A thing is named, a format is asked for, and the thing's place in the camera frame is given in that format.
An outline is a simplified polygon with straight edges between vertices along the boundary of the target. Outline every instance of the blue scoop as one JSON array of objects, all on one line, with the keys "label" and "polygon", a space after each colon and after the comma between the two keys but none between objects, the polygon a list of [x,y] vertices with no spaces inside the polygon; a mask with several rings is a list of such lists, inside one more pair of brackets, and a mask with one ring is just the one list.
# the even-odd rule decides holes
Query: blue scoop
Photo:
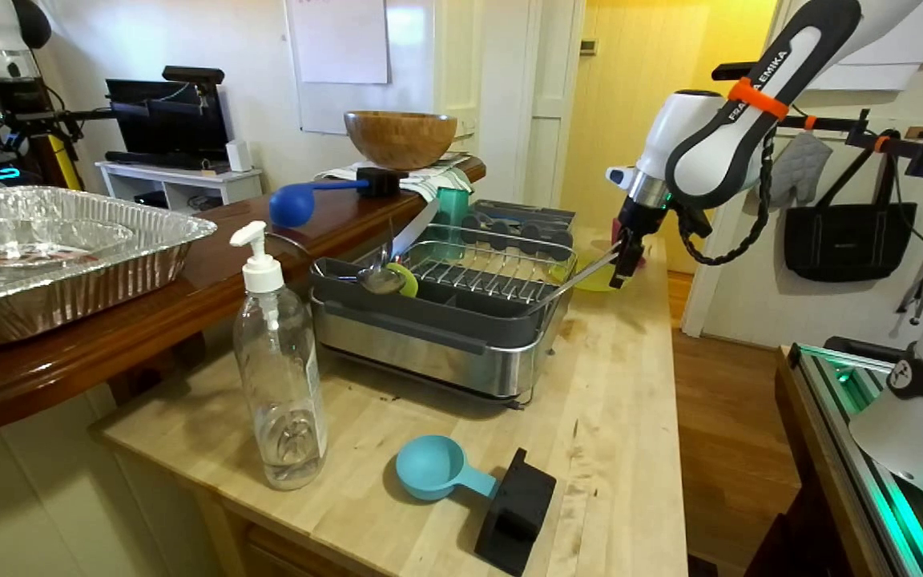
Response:
[{"label": "blue scoop", "polygon": [[464,462],[464,452],[448,436],[417,436],[411,440],[397,458],[397,481],[413,500],[442,500],[454,488],[467,488],[471,493],[493,498],[496,478]]}]

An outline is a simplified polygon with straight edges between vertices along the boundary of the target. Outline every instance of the black bag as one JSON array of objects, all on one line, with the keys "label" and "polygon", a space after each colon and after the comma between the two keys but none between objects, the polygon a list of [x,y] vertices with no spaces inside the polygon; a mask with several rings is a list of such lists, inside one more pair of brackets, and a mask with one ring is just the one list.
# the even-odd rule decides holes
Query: black bag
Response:
[{"label": "black bag", "polygon": [[[881,135],[810,207],[785,212],[785,265],[817,283],[869,283],[891,277],[909,239],[913,202],[891,206],[897,185],[897,135]],[[885,147],[873,206],[829,206],[853,173]]]}]

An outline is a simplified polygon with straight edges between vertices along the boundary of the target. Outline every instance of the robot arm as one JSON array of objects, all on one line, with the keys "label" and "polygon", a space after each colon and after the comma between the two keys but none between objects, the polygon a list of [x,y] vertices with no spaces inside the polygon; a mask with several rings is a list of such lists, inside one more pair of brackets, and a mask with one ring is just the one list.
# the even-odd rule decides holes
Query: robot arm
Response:
[{"label": "robot arm", "polygon": [[759,145],[771,135],[790,104],[833,60],[879,38],[919,0],[873,4],[876,18],[860,0],[806,4],[777,42],[754,64],[730,97],[684,90],[667,99],[634,167],[612,167],[609,178],[624,193],[616,219],[616,277],[622,286],[643,252],[643,236],[656,234],[671,207],[691,219],[708,234],[701,207],[723,206],[759,173]]}]

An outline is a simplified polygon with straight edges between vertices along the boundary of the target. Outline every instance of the wooden floor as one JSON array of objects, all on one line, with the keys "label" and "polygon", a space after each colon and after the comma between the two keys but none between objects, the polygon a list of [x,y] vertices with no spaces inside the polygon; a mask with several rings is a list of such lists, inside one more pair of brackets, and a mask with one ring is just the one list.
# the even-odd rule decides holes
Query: wooden floor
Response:
[{"label": "wooden floor", "polygon": [[[691,277],[671,272],[674,328]],[[674,329],[688,550],[743,575],[799,473],[777,411],[777,350]]]}]

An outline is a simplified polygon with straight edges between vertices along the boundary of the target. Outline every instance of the clear plastic bottle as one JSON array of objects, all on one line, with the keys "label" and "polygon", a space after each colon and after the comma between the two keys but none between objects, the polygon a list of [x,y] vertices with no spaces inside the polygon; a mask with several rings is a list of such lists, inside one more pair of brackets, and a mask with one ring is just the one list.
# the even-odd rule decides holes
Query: clear plastic bottle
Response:
[{"label": "clear plastic bottle", "polygon": [[312,314],[267,252],[267,220],[239,229],[231,244],[254,248],[245,263],[248,299],[233,324],[233,354],[264,470],[274,488],[302,488],[328,456]]}]

